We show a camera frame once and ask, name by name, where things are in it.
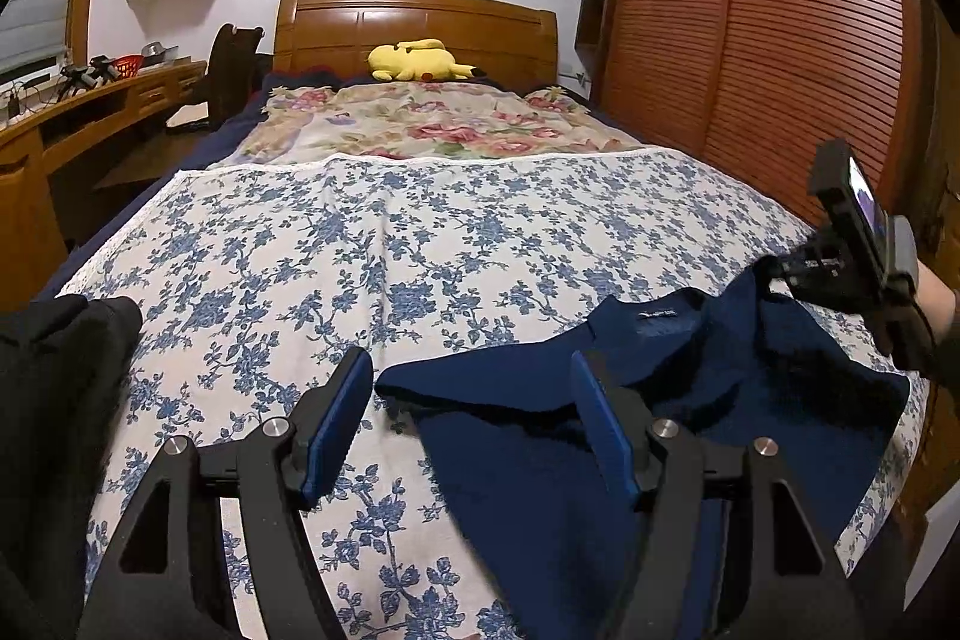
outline pink floral blanket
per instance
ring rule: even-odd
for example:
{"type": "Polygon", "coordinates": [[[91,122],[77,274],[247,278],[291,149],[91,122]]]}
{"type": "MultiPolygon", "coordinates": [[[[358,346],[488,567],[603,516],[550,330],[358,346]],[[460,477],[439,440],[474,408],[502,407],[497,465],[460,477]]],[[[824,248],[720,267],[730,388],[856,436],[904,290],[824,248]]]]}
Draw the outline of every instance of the pink floral blanket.
{"type": "Polygon", "coordinates": [[[524,98],[488,85],[391,82],[334,92],[277,87],[267,119],[214,166],[304,163],[335,152],[381,157],[516,157],[637,149],[559,87],[524,98]]]}

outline pikachu plush toy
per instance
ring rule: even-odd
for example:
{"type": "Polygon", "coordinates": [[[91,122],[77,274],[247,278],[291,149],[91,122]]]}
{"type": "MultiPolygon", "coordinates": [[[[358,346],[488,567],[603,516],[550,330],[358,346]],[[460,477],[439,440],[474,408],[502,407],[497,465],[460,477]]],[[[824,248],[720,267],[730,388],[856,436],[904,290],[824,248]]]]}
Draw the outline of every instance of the pikachu plush toy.
{"type": "Polygon", "coordinates": [[[370,53],[367,62],[373,77],[381,82],[430,82],[474,76],[472,65],[459,65],[443,42],[435,38],[384,44],[370,53]]]}

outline handheld camera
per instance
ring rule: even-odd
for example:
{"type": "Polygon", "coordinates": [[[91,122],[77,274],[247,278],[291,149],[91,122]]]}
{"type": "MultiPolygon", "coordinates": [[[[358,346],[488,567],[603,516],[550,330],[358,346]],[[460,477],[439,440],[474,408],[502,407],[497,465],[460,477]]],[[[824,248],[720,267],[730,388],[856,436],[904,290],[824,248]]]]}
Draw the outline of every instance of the handheld camera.
{"type": "Polygon", "coordinates": [[[914,301],[920,266],[909,221],[884,211],[843,139],[817,149],[808,193],[823,205],[827,224],[778,258],[775,276],[800,301],[863,315],[898,368],[928,368],[933,338],[914,301]]]}

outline wooden headboard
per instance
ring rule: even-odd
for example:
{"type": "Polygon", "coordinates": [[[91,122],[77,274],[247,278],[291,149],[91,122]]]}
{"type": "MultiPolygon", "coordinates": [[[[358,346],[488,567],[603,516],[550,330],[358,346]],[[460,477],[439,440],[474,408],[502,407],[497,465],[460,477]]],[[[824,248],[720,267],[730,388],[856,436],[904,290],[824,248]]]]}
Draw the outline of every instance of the wooden headboard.
{"type": "Polygon", "coordinates": [[[553,11],[488,0],[280,0],[274,68],[359,76],[373,47],[420,38],[521,95],[557,79],[553,11]]]}

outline blue gripper pad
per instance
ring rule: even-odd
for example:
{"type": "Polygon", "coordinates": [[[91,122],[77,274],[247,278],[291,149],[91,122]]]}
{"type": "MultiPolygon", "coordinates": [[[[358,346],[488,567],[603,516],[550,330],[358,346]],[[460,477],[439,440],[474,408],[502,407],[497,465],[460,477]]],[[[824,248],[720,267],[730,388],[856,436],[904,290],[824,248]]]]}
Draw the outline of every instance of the blue gripper pad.
{"type": "Polygon", "coordinates": [[[310,440],[306,479],[301,486],[301,495],[311,507],[333,490],[373,393],[370,354],[364,349],[350,348],[325,389],[330,386],[333,386],[333,401],[310,440]]]}
{"type": "Polygon", "coordinates": [[[587,357],[579,349],[570,357],[570,391],[608,493],[633,509],[640,501],[640,487],[634,477],[634,450],[587,357]]]}

